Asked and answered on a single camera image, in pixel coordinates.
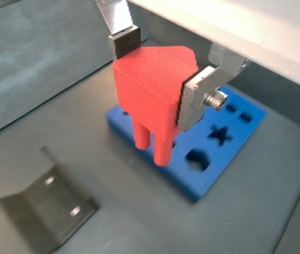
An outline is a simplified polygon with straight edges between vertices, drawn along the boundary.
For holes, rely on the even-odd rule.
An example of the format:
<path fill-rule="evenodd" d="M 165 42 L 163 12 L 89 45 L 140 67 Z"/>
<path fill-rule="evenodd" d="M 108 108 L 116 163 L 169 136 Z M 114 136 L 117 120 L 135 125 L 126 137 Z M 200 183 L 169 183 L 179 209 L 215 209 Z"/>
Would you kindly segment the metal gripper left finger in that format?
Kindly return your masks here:
<path fill-rule="evenodd" d="M 113 58 L 121 59 L 141 47 L 141 29 L 135 25 L 126 0 L 96 0 L 110 36 Z"/>

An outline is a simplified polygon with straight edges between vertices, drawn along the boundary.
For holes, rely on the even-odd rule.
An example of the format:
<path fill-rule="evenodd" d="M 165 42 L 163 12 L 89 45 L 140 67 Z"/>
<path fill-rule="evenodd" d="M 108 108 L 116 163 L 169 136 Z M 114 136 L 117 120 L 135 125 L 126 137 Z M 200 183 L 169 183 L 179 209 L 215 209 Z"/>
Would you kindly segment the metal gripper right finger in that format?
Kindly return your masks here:
<path fill-rule="evenodd" d="M 235 79 L 248 67 L 248 59 L 219 44 L 212 44 L 212 65 L 200 70 L 183 84 L 177 125 L 188 131 L 203 119 L 205 109 L 222 110 L 228 95 L 222 86 Z"/>

